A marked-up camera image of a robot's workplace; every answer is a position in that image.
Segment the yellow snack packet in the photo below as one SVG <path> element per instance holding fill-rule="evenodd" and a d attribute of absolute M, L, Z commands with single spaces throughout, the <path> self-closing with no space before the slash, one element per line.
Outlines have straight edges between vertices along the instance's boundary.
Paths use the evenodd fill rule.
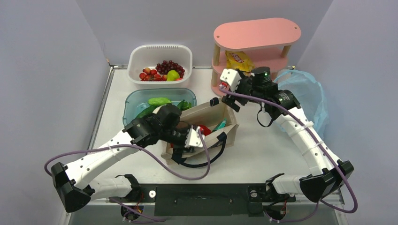
<path fill-rule="evenodd" d="M 243 72 L 251 72 L 255 65 L 244 52 L 225 51 L 226 68 L 239 69 Z"/>

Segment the red snack packet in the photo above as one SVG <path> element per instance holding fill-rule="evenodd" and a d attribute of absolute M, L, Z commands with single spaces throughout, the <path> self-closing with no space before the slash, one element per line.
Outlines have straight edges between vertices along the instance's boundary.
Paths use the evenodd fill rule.
<path fill-rule="evenodd" d="M 210 130 L 208 127 L 206 127 L 204 125 L 199 125 L 199 127 L 200 127 L 201 134 L 203 134 L 204 136 L 210 135 L 212 133 L 212 130 Z"/>

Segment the blue plastic grocery bag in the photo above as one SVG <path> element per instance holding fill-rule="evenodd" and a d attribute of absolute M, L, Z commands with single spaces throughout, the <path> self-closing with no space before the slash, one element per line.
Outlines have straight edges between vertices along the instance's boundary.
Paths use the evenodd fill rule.
<path fill-rule="evenodd" d="M 279 89 L 293 93 L 303 107 L 306 117 L 314 123 L 314 129 L 324 138 L 329 124 L 328 104 L 324 89 L 313 75 L 299 70 L 285 70 L 277 75 L 274 82 Z"/>

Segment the teal packet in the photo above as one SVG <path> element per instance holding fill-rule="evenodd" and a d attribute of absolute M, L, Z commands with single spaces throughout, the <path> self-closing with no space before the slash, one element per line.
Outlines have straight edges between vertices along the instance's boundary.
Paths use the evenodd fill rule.
<path fill-rule="evenodd" d="M 226 126 L 226 124 L 227 124 L 227 119 L 224 118 L 219 124 L 217 124 L 217 125 L 214 127 L 214 129 L 212 130 L 212 132 L 215 132 L 215 131 L 217 131 L 217 130 L 220 130 L 220 129 L 224 128 L 224 127 Z"/>

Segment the beige canvas tote bag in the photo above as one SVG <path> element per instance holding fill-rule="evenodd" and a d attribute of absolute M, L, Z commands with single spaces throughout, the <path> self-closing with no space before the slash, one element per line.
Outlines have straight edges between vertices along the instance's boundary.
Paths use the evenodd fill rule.
<path fill-rule="evenodd" d="M 223 154 L 225 148 L 234 145 L 239 127 L 234 111 L 222 103 L 220 98 L 215 97 L 207 103 L 197 105 L 182 112 L 181 121 L 183 125 L 186 125 L 186 123 L 204 125 L 210 130 L 213 130 L 224 118 L 227 119 L 227 124 L 224 128 L 205 136 L 209 153 L 219 151 L 210 159 L 211 163 L 215 162 Z M 193 152 L 185 152 L 173 148 L 170 144 L 166 144 L 161 157 L 166 160 L 168 165 L 179 164 L 188 168 L 201 168 L 207 166 L 207 162 L 193 164 L 188 163 L 187 160 L 196 159 L 204 153 L 203 148 L 195 148 Z"/>

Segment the dark green cucumber from bag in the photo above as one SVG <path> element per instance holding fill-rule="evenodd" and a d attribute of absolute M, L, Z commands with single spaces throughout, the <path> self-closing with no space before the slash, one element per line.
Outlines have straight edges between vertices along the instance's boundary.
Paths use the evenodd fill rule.
<path fill-rule="evenodd" d="M 143 118 L 147 115 L 150 115 L 151 113 L 153 113 L 153 111 L 157 108 L 157 106 L 155 105 L 150 105 L 149 107 L 145 108 L 142 112 L 140 112 L 135 118 L 136 119 L 140 119 Z"/>

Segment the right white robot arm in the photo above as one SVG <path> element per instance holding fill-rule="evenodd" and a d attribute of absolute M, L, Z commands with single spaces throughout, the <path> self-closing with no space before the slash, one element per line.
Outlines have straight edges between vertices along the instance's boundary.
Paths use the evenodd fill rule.
<path fill-rule="evenodd" d="M 354 170 L 350 161 L 342 161 L 323 142 L 313 128 L 301 103 L 290 90 L 281 90 L 270 78 L 268 67 L 259 67 L 246 76 L 238 69 L 224 69 L 220 75 L 222 102 L 238 112 L 247 102 L 261 105 L 271 122 L 277 123 L 292 139 L 304 157 L 310 174 L 280 173 L 267 180 L 266 197 L 279 200 L 284 194 L 304 195 L 319 202 L 339 189 Z"/>

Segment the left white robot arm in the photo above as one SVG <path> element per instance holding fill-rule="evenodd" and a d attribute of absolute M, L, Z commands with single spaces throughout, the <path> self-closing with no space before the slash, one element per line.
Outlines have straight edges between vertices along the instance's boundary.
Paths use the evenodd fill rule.
<path fill-rule="evenodd" d="M 116 175 L 110 179 L 97 177 L 106 169 L 159 140 L 175 147 L 202 147 L 201 128 L 186 124 L 179 126 L 181 110 L 166 104 L 153 112 L 133 119 L 98 152 L 66 165 L 56 163 L 51 167 L 54 187 L 66 212 L 75 212 L 91 200 L 119 197 L 129 202 L 139 198 L 141 187 L 132 174 Z"/>

